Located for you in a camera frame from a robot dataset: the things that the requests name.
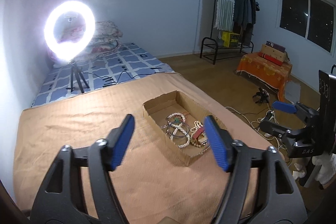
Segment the dark window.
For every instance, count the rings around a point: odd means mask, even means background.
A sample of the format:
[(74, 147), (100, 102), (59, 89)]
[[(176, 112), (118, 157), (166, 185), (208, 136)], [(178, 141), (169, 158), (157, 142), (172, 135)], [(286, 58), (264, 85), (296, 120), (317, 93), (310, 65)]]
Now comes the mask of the dark window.
[(332, 53), (335, 7), (324, 0), (281, 0), (279, 27)]

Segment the yellow box on rack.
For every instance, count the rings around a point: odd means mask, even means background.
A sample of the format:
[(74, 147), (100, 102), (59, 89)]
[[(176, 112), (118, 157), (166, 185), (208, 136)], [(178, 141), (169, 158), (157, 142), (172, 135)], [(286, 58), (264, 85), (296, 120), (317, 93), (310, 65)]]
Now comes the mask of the yellow box on rack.
[(234, 32), (223, 31), (221, 40), (223, 41), (223, 47), (236, 48), (240, 42), (240, 35)]

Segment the red strap wristwatch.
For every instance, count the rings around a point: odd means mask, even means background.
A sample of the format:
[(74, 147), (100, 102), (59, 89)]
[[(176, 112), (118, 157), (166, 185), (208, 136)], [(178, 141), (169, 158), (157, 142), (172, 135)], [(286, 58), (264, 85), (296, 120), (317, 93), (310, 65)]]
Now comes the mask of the red strap wristwatch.
[(198, 140), (199, 138), (205, 138), (205, 128), (203, 126), (199, 127), (194, 133), (193, 133), (193, 139)]

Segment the blue checkered bed sheet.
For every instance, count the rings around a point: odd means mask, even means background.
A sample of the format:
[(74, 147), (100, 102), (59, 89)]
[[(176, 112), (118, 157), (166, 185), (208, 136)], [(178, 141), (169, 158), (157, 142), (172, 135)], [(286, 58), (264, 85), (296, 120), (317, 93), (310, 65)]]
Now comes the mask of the blue checkered bed sheet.
[[(173, 71), (168, 64), (135, 43), (125, 43), (114, 53), (80, 61), (77, 65), (89, 85), (82, 84), (85, 92)], [(71, 77), (70, 65), (53, 68), (31, 106), (42, 106), (80, 93), (76, 78)]]

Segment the dark hanging clothes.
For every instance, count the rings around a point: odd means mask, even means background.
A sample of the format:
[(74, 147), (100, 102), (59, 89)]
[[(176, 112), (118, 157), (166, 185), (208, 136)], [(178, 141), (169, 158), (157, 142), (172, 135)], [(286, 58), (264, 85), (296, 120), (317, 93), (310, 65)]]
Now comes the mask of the dark hanging clothes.
[(235, 0), (232, 31), (240, 34), (240, 41), (246, 46), (249, 46), (252, 40), (256, 12), (259, 10), (259, 3), (256, 0)]

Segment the small cream pearl strand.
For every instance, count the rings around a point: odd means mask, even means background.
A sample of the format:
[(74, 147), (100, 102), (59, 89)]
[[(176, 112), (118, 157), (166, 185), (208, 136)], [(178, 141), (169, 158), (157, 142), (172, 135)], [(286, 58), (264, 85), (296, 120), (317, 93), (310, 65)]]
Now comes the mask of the small cream pearl strand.
[(204, 125), (201, 123), (201, 121), (195, 121), (194, 122), (194, 127), (190, 128), (191, 132), (197, 132), (198, 129), (204, 128)]

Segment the white striped hanging cloth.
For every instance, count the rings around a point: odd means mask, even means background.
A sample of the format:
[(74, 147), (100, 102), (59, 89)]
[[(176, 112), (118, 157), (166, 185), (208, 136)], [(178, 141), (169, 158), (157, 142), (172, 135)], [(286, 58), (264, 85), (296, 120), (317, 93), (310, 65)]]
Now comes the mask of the white striped hanging cloth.
[(234, 26), (235, 0), (216, 0), (214, 27), (220, 31), (231, 32)]

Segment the blue bangle with pearl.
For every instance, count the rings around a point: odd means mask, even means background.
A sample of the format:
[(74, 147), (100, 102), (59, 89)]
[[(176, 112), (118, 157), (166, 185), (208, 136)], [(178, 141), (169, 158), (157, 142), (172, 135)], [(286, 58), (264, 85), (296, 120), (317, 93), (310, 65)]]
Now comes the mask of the blue bangle with pearl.
[(172, 138), (186, 138), (189, 135), (190, 127), (187, 123), (167, 122), (166, 135)]

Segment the folded floral quilt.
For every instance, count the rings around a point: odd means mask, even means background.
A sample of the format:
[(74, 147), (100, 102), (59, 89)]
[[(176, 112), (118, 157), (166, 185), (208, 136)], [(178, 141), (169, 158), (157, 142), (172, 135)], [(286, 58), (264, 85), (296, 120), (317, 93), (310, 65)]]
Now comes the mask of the folded floral quilt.
[[(112, 21), (107, 20), (96, 22), (95, 27), (96, 30), (91, 41), (87, 47), (75, 57), (75, 61), (86, 61), (108, 55), (110, 53), (116, 52), (120, 47), (120, 38), (123, 36), (123, 34)], [(83, 36), (83, 34), (83, 25), (70, 27), (66, 31), (63, 31), (61, 39), (65, 41), (68, 39), (78, 40)], [(49, 58), (53, 62), (61, 62), (51, 50), (48, 50), (48, 54)]]

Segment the brown cardboard tray box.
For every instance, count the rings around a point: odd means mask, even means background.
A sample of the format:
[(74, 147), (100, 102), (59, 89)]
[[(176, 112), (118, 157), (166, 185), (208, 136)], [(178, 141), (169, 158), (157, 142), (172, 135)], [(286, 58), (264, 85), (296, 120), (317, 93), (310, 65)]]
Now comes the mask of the brown cardboard tray box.
[(189, 166), (197, 161), (210, 145), (203, 128), (212, 112), (180, 91), (173, 91), (143, 103), (143, 115), (163, 143)]

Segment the red cord jade pendant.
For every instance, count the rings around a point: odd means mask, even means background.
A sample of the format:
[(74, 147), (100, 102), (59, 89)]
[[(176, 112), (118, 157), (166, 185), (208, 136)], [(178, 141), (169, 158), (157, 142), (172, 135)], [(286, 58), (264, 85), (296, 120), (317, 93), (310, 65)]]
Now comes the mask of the red cord jade pendant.
[(174, 123), (182, 123), (185, 122), (187, 120), (187, 117), (189, 116), (189, 113), (182, 113), (181, 115), (175, 115), (173, 116), (173, 121)]

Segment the orange cloth covered table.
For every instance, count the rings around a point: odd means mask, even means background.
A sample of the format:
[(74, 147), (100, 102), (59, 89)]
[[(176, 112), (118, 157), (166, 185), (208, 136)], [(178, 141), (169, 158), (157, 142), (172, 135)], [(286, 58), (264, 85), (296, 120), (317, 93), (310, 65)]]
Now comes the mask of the orange cloth covered table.
[(236, 73), (248, 73), (268, 87), (277, 91), (279, 101), (285, 101), (285, 85), (290, 81), (292, 65), (284, 62), (281, 66), (263, 58), (260, 53), (244, 55), (236, 68)]

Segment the black clothes rack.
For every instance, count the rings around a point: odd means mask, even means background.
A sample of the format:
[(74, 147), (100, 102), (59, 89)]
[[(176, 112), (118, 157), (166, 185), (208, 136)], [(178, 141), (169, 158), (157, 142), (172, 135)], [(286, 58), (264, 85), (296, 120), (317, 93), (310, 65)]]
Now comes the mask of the black clothes rack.
[(251, 39), (259, 10), (256, 0), (214, 0), (210, 35), (202, 39), (199, 57), (216, 64), (253, 52)]

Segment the white power strip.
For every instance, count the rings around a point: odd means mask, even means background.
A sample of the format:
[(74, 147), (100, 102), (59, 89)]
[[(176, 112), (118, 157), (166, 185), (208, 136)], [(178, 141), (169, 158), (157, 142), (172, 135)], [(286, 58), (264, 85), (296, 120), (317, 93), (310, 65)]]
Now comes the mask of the white power strip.
[(265, 114), (264, 117), (259, 118), (257, 121), (259, 123), (263, 122), (263, 121), (271, 121), (272, 119), (274, 119), (274, 111), (273, 110), (268, 110)]

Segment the black clamp on floor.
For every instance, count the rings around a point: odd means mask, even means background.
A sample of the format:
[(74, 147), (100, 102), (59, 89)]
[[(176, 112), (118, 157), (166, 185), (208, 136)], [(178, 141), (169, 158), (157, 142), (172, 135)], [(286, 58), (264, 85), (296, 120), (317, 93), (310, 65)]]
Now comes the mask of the black clamp on floor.
[(265, 89), (259, 88), (258, 91), (252, 96), (252, 99), (256, 104), (269, 104), (270, 96)]

